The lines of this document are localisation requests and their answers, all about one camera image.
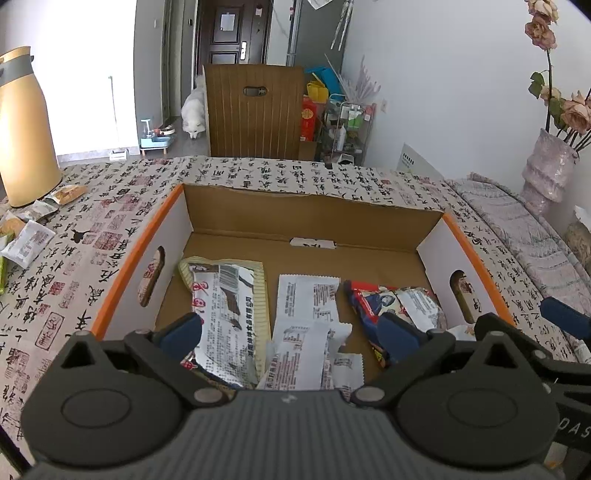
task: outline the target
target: green leaf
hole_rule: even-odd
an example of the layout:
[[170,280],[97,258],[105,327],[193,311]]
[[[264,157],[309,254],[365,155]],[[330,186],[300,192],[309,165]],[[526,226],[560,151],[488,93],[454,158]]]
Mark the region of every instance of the green leaf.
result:
[[528,90],[533,96],[540,98],[540,94],[542,93],[542,85],[537,82],[531,82],[530,88],[528,88]]
[[562,114],[560,100],[558,100],[557,98],[550,99],[550,114],[552,116],[560,116]]
[[542,86],[545,85],[544,76],[539,72],[532,73],[530,78],[534,81],[534,83],[539,83]]
[[558,130],[566,130],[566,124],[564,123],[564,121],[560,118],[560,115],[556,115],[554,117],[554,124],[556,126],[556,128]]

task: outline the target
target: brown door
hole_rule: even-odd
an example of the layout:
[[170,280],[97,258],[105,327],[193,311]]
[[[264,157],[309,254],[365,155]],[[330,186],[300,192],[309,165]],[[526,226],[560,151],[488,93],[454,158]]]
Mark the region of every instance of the brown door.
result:
[[264,62],[269,0],[202,2],[198,73],[202,65]]

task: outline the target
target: flower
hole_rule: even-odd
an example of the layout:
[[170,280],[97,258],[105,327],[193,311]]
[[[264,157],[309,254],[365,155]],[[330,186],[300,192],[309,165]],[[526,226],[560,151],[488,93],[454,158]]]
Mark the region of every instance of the flower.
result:
[[[540,98],[544,100],[545,106],[548,106],[548,100],[550,99],[550,87],[544,85],[542,87],[542,91],[540,92]],[[562,98],[562,93],[555,87],[552,87],[552,98],[557,98],[560,100]]]
[[525,0],[531,15],[541,14],[548,24],[558,21],[558,8],[553,0]]
[[525,33],[531,38],[531,42],[542,50],[556,48],[554,32],[550,30],[542,15],[534,15],[532,21],[525,24]]
[[564,103],[562,121],[575,131],[583,135],[591,127],[591,109],[585,105],[585,98],[581,91],[571,95],[572,100]]

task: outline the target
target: calligraphy tablecloth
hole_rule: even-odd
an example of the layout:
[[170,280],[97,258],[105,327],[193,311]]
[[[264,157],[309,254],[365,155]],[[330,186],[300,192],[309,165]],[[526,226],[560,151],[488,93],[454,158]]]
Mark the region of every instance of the calligraphy tablecloth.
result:
[[[554,353],[576,361],[563,334],[540,316],[542,300],[515,258],[474,210],[443,181],[391,170],[254,158],[183,157],[79,165],[63,184],[89,191],[63,206],[56,232],[27,268],[12,265],[0,297],[0,424],[30,458],[20,412],[36,382],[73,332],[88,329],[147,220],[179,183],[325,194],[349,200],[453,212],[502,293],[518,327]],[[0,478],[15,475],[4,458]]]

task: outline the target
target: chair backrest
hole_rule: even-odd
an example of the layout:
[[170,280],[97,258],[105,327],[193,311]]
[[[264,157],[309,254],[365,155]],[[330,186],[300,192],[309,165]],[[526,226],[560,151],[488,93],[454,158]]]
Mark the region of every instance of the chair backrest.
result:
[[304,71],[273,65],[206,65],[214,157],[297,160]]

